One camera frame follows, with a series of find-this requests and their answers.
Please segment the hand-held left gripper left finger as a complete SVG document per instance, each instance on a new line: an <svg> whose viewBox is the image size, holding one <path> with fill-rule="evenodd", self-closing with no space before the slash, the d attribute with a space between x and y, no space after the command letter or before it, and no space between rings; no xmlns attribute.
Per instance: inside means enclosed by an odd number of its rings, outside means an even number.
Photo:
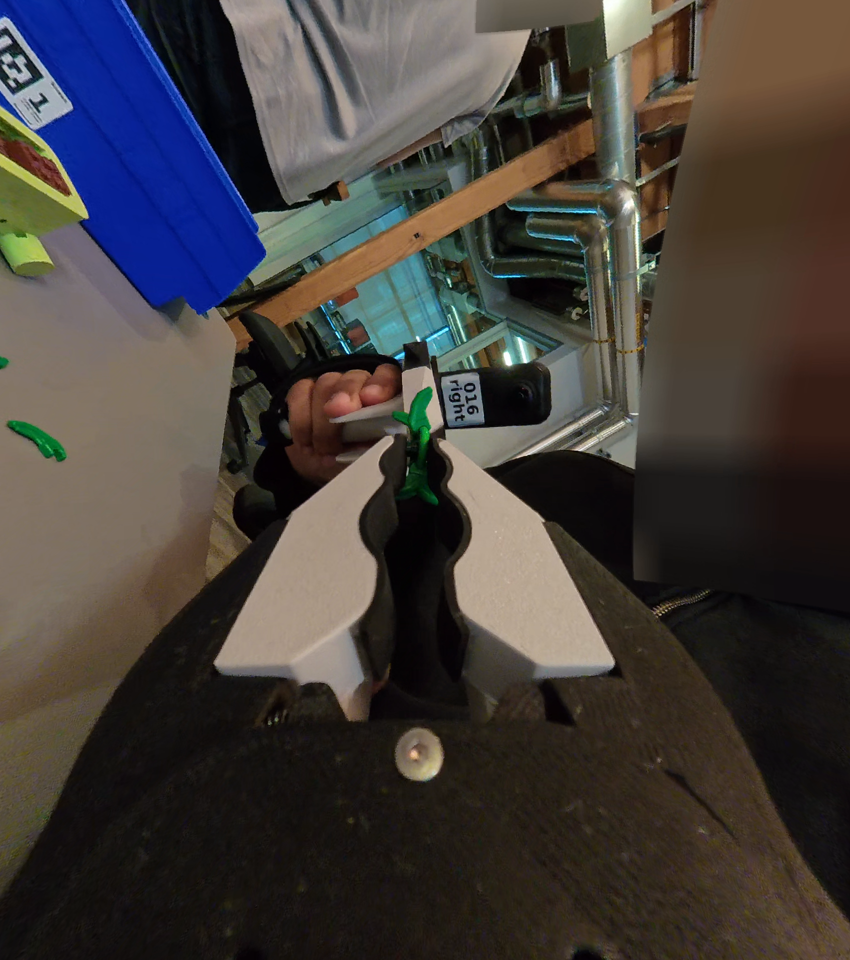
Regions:
<svg viewBox="0 0 850 960"><path fill-rule="evenodd" d="M395 649L386 549L399 525L406 440L373 447L288 518L216 659L222 675L326 685L350 721Z"/></svg>

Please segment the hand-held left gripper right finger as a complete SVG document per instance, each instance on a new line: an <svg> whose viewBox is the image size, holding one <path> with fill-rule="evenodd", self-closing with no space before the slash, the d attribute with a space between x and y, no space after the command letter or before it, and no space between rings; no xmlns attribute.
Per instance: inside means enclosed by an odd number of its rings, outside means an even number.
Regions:
<svg viewBox="0 0 850 960"><path fill-rule="evenodd" d="M446 439L434 451L463 519L451 587L471 717L490 720L517 685L610 673L611 650L541 515Z"/></svg>

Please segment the black office chair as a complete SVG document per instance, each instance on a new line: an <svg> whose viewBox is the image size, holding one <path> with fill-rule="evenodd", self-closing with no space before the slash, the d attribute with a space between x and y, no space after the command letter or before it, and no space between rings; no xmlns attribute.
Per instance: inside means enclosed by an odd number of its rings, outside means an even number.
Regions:
<svg viewBox="0 0 850 960"><path fill-rule="evenodd" d="M227 419L237 449L237 456L226 464L232 475L239 474L250 464L251 427L242 404L245 394L256 386L263 387L269 394L269 403L260 414L263 442L270 443L274 434L280 440L288 441L291 437L286 403L288 390L299 378L313 376L320 364L334 358L310 321L293 324L304 344L303 352L298 352L285 329L271 320L251 310L241 312L237 319L249 342L239 351L235 369L247 369L252 376L248 381L231 386L229 391Z"/></svg>

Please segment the wooden beam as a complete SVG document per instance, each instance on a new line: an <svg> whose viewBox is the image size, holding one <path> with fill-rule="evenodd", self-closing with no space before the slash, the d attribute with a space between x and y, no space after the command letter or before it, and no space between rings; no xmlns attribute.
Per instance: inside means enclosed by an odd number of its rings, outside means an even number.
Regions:
<svg viewBox="0 0 850 960"><path fill-rule="evenodd" d="M308 272L287 290L256 301L252 311L287 327L595 152L594 123L586 119Z"/></svg>

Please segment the blue plastic bin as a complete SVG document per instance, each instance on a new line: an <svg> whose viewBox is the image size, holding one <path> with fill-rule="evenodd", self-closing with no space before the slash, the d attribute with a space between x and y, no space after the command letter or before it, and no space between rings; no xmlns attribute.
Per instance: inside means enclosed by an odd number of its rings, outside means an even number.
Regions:
<svg viewBox="0 0 850 960"><path fill-rule="evenodd" d="M125 2L0 1L0 106L56 154L83 227L152 306L205 314L264 259Z"/></svg>

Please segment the green toy plant stem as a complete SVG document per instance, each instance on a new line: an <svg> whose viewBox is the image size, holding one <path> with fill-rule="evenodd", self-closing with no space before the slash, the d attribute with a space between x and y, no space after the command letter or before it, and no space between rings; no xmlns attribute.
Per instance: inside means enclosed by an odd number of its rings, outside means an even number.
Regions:
<svg viewBox="0 0 850 960"><path fill-rule="evenodd" d="M431 387L419 390L410 403L408 412L395 411L392 419L406 430L407 470L401 488L395 494L398 502L419 499L436 507L439 498L431 489L428 474L428 458L431 449L431 421L429 403L434 395Z"/></svg>

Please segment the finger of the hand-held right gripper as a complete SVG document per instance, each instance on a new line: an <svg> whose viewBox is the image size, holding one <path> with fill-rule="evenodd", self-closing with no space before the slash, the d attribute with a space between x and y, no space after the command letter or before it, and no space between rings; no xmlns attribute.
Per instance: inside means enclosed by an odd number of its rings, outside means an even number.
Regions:
<svg viewBox="0 0 850 960"><path fill-rule="evenodd" d="M423 409L422 416L416 418L413 414L416 397L426 389L431 390L431 398ZM424 423L422 417L429 422L431 438L445 436L445 419L443 414L443 397L441 378L432 367L414 367L402 371L402 391L399 396L399 406L393 412L393 418L409 429L415 429L419 422Z"/></svg>

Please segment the person's right hand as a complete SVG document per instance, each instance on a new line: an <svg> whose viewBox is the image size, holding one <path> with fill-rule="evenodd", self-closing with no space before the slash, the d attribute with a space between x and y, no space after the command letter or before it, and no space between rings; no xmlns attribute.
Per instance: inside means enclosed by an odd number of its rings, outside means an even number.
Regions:
<svg viewBox="0 0 850 960"><path fill-rule="evenodd" d="M291 443L287 460L294 471L314 486L333 480L347 466L339 462L343 452L364 453L368 443L345 444L343 429L333 420L389 402L401 391L400 369L391 364L373 372L362 369L327 371L317 379L303 379L287 393Z"/></svg>

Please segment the person's right forearm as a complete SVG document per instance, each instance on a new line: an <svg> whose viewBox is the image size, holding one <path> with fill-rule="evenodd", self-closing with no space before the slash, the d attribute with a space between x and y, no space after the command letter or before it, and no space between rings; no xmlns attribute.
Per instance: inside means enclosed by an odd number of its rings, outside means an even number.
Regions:
<svg viewBox="0 0 850 960"><path fill-rule="evenodd" d="M287 427L266 434L266 445L252 472L252 481L235 494L232 519L239 532L255 541L275 522L286 520L318 490L335 478L341 466L334 457L317 454L311 427Z"/></svg>

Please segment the silver ventilation ducts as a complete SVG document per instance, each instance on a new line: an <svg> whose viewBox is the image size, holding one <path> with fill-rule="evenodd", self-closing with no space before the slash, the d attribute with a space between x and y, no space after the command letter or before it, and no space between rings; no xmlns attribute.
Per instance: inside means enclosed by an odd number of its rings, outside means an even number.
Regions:
<svg viewBox="0 0 850 960"><path fill-rule="evenodd" d="M512 210L527 214L529 238L572 244L578 248L578 260L550 253L499 255L491 213L472 223L474 253L481 270L491 278L585 282L600 400L568 425L536 441L525 454L596 452L637 421L644 333L632 71L631 48L589 70L599 171L609 177L546 184L509 202Z"/></svg>

